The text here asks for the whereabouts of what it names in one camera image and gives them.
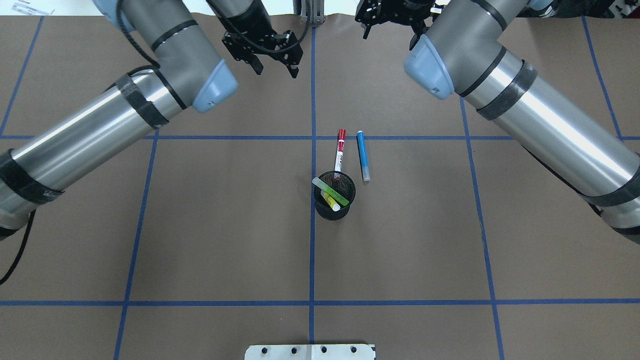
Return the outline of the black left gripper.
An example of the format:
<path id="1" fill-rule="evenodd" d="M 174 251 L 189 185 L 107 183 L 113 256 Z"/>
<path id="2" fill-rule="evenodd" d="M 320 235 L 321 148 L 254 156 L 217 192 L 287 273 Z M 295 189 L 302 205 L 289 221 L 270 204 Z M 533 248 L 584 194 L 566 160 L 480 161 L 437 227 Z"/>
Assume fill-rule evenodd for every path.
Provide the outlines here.
<path id="1" fill-rule="evenodd" d="M 268 55 L 275 60 L 286 60 L 292 79 L 297 79 L 302 46 L 292 30 L 278 34 L 261 0 L 216 0 L 215 9 L 221 10 L 217 18 L 225 32 L 222 43 L 236 60 L 250 60 L 256 75 L 264 66 L 256 55 Z"/>

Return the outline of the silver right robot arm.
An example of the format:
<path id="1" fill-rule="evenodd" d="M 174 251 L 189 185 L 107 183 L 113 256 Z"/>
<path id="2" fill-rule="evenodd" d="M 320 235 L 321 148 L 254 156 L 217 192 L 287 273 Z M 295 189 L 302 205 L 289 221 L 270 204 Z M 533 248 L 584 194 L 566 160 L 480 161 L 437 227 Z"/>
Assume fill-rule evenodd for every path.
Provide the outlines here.
<path id="1" fill-rule="evenodd" d="M 452 0 L 404 70 L 433 96 L 462 96 L 571 187 L 618 234 L 639 242 L 637 152 L 551 86 L 498 39 L 544 0 Z"/>

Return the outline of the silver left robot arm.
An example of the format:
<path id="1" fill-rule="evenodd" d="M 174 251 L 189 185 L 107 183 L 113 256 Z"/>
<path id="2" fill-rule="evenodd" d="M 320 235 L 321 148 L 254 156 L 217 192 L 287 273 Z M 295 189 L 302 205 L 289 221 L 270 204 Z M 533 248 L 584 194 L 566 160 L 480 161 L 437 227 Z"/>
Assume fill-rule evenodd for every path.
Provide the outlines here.
<path id="1" fill-rule="evenodd" d="M 192 107 L 205 113 L 238 89 L 226 61 L 181 0 L 97 0 L 116 27 L 138 31 L 157 64 L 130 71 L 74 114 L 1 154 L 1 238 L 38 207 Z"/>

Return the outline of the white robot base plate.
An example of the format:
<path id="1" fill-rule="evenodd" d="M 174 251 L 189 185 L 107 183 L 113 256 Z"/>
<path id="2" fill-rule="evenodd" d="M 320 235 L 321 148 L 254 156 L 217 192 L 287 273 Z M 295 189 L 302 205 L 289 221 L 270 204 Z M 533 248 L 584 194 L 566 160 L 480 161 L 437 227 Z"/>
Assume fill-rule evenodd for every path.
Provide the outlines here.
<path id="1" fill-rule="evenodd" d="M 245 360 L 376 360 L 372 344 L 260 344 L 249 346 Z"/>

